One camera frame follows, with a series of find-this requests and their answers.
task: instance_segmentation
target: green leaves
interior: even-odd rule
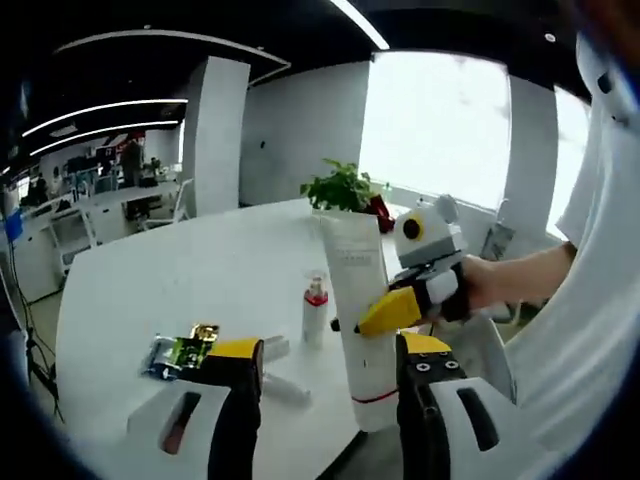
[[[331,175],[326,178],[314,177],[311,183],[300,185],[300,195],[306,195],[316,209],[364,210],[373,196],[369,175],[363,173],[362,179],[358,178],[358,166],[355,163],[343,165],[329,158],[323,161],[333,167]]]

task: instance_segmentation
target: potted plant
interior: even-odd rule
[[[300,195],[306,195],[313,208],[319,210],[344,210],[377,215],[382,233],[393,229],[394,220],[380,195],[371,190],[371,178],[358,176],[355,163],[342,164],[336,160],[323,160],[333,167],[328,177],[313,177],[311,183],[300,185]]]

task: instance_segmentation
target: small spray bottle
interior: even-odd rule
[[[322,348],[328,303],[329,294],[324,285],[324,276],[314,274],[309,288],[304,292],[302,307],[302,341],[311,348]]]

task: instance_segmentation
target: curved ceiling light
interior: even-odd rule
[[[115,107],[125,107],[127,105],[147,105],[152,103],[189,103],[189,100],[185,100],[183,98],[160,98],[154,100],[131,100],[129,102],[117,102],[117,103],[108,103],[106,105],[97,105],[95,107],[83,108],[82,110],[77,110],[75,112],[67,113],[65,115],[61,115],[54,119],[48,120],[40,125],[33,127],[31,130],[27,130],[22,134],[22,138],[27,135],[31,135],[33,132],[37,132],[41,128],[47,127],[52,123],[61,122],[62,120],[66,120],[67,118],[75,117],[77,115],[82,115],[83,113],[95,112],[96,110],[103,110],[105,108],[115,108]]]
[[[338,7],[342,13],[351,19],[353,23],[360,27],[360,30],[366,33],[380,50],[389,50],[389,44],[387,41],[382,38],[382,35],[380,35],[373,25],[369,23],[369,20],[364,18],[364,16],[356,9],[356,7],[351,5],[348,0],[331,0],[331,3]]]
[[[269,72],[265,75],[262,75],[259,78],[252,80],[251,82],[249,82],[249,86],[254,85],[262,80],[265,80],[273,75],[276,75],[280,72],[283,72],[291,68],[291,62],[287,62],[286,60],[280,57],[276,57],[275,55],[271,55],[270,53],[267,53],[264,50],[261,50],[259,48],[249,47],[247,45],[242,45],[241,43],[232,42],[231,40],[225,40],[224,38],[212,37],[211,35],[202,35],[200,33],[191,33],[191,32],[181,32],[179,30],[159,30],[159,29],[140,30],[138,29],[138,30],[122,30],[120,32],[100,33],[98,35],[91,35],[90,37],[81,38],[80,40],[74,40],[73,42],[70,42],[70,43],[67,43],[66,45],[61,46],[53,53],[60,53],[64,50],[78,47],[80,45],[85,45],[87,43],[99,42],[102,40],[109,40],[112,38],[123,38],[123,37],[173,37],[173,38],[183,38],[186,40],[197,40],[199,42],[212,43],[215,45],[223,45],[225,47],[235,48],[236,50],[242,50],[244,52],[253,53],[254,55],[267,58],[281,65],[280,67],[276,68],[272,72]]]
[[[58,140],[57,142],[50,143],[47,146],[34,150],[29,154],[29,156],[33,157],[34,155],[44,152],[45,150],[48,150],[50,148],[57,147],[58,145],[62,145],[63,143],[71,142],[72,140],[76,140],[82,137],[87,137],[89,135],[95,135],[96,133],[112,132],[113,130],[124,130],[127,128],[137,128],[137,127],[159,127],[161,125],[177,125],[178,123],[180,123],[178,120],[164,120],[161,122],[130,123],[128,125],[118,125],[117,127],[100,128],[98,130],[81,133],[79,135],[74,135],[73,137],[63,138],[62,140]]]

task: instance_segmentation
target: cartoon eye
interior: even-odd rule
[[[410,218],[404,222],[404,225],[402,225],[402,233],[404,233],[404,236],[409,240],[417,241],[422,238],[424,229],[417,219]]]

